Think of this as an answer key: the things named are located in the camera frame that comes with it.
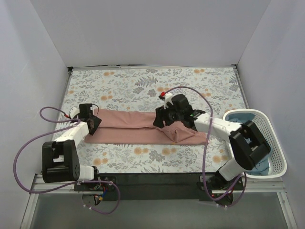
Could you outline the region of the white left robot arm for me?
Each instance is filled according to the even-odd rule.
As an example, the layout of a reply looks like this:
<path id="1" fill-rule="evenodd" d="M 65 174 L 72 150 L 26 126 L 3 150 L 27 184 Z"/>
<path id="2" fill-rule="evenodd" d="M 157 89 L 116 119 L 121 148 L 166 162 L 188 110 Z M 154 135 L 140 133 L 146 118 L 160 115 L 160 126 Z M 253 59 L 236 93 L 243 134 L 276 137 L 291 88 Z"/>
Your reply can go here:
<path id="1" fill-rule="evenodd" d="M 42 177 L 45 183 L 85 181 L 89 190 L 101 187 L 97 168 L 79 163 L 77 146 L 85 137 L 93 135 L 102 120 L 93 114 L 94 104 L 80 104 L 73 112 L 80 123 L 72 126 L 60 137 L 42 146 Z"/>

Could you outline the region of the pink t shirt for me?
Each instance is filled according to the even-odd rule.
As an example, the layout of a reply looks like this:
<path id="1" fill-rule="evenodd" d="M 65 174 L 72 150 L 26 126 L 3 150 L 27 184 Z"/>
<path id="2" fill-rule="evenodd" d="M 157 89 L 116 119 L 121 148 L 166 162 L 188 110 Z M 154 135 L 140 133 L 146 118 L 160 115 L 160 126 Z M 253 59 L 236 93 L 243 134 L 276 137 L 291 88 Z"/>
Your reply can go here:
<path id="1" fill-rule="evenodd" d="M 102 120 L 88 144 L 136 145 L 203 145 L 206 134 L 186 128 L 181 122 L 158 128 L 153 125 L 154 112 L 116 111 L 100 109 L 94 114 Z"/>

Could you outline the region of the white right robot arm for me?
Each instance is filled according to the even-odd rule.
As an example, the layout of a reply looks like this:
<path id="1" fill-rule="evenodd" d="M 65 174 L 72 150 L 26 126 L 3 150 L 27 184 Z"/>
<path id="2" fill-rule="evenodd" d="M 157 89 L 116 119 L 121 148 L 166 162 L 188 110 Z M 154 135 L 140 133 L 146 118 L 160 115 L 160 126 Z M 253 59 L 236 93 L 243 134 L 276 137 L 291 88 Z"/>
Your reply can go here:
<path id="1" fill-rule="evenodd" d="M 211 134 L 228 142 L 233 158 L 207 179 L 207 189 L 228 189 L 235 178 L 252 170 L 271 152 L 267 140 L 252 121 L 234 123 L 223 119 L 210 119 L 202 110 L 194 110 L 183 94 L 161 93 L 164 105 L 156 108 L 154 126 L 164 128 L 174 122 L 197 132 Z"/>

